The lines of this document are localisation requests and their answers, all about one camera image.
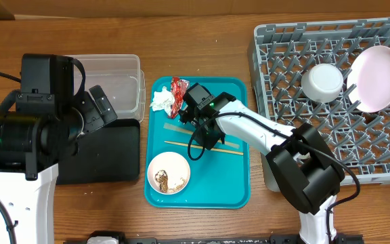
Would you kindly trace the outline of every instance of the chopstick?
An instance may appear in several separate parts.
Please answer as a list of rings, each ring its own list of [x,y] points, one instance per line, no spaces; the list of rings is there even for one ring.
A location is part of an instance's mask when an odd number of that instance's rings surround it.
[[[181,132],[181,133],[184,133],[184,134],[187,134],[187,135],[192,135],[194,133],[193,131],[190,131],[190,130],[187,130],[187,129],[183,129],[183,128],[178,127],[176,125],[171,125],[170,123],[165,123],[163,125],[163,128],[164,129],[169,129],[169,130],[172,130],[172,131]],[[225,145],[231,146],[231,147],[234,147],[234,148],[237,148],[237,149],[240,148],[239,144],[232,143],[232,142],[225,142]]]
[[[187,144],[185,143],[181,143],[181,142],[170,142],[170,141],[165,141],[165,143],[167,144],[173,144],[173,145],[178,145],[178,146],[188,146]],[[201,146],[197,146],[197,145],[190,145],[191,148],[198,148],[198,149],[202,149]],[[223,153],[230,153],[230,154],[234,154],[234,155],[240,155],[240,156],[243,156],[243,152],[237,152],[237,151],[233,151],[233,150],[225,150],[225,149],[220,149],[220,148],[212,148],[210,149],[212,151],[215,151],[215,152],[223,152]]]

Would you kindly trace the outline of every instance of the dish rack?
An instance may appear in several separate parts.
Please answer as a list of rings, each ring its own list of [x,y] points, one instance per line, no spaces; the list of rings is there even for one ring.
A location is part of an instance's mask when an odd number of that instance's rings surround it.
[[[348,97],[355,85],[346,86],[353,61],[374,45],[390,47],[390,18],[262,24],[248,59],[261,115],[295,127],[312,124],[361,183],[390,184],[390,106],[363,113]],[[311,101],[300,86],[302,74],[321,63],[344,77],[339,97],[329,103]],[[353,180],[346,176],[341,184]]]

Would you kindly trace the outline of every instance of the blue tray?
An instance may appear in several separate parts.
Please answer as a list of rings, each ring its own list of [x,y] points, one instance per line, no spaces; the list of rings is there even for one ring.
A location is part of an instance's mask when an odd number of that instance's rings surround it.
[[[187,79],[191,85],[199,83],[205,86],[215,96],[225,91],[247,105],[246,86],[239,79],[227,77],[182,77],[182,79]],[[152,87],[152,97],[154,92],[162,91],[163,86],[170,90],[170,85],[171,77],[160,78]],[[155,207],[238,209],[245,206],[251,197],[249,145],[232,136],[226,136],[225,140],[240,145],[239,149],[220,143],[215,147],[237,150],[243,152],[243,156],[206,150],[201,159],[192,161],[188,157],[186,147],[164,143],[167,140],[187,144],[190,135],[164,129],[165,123],[194,131],[189,123],[183,125],[179,122],[178,116],[169,119],[164,111],[153,112],[150,109],[146,170],[156,155],[163,152],[176,152],[188,160],[191,170],[190,180],[181,192],[175,195],[162,195],[148,184],[146,173],[144,193],[147,201]],[[200,153],[200,149],[192,148],[192,153],[196,156]]]

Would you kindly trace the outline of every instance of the white tissue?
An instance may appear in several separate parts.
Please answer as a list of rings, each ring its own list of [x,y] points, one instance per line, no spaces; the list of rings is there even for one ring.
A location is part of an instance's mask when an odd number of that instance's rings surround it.
[[[162,87],[161,92],[154,92],[153,102],[150,107],[153,111],[165,110],[168,116],[171,116],[171,106],[174,104],[174,95],[167,90],[167,87]]]

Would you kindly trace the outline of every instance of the translucent container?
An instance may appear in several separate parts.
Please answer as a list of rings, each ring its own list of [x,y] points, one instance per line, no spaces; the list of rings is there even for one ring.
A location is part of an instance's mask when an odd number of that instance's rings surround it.
[[[144,119],[146,83],[139,58],[132,54],[70,55],[81,61],[85,69],[85,91],[100,85],[118,119]],[[82,76],[74,69],[74,90],[81,85]]]

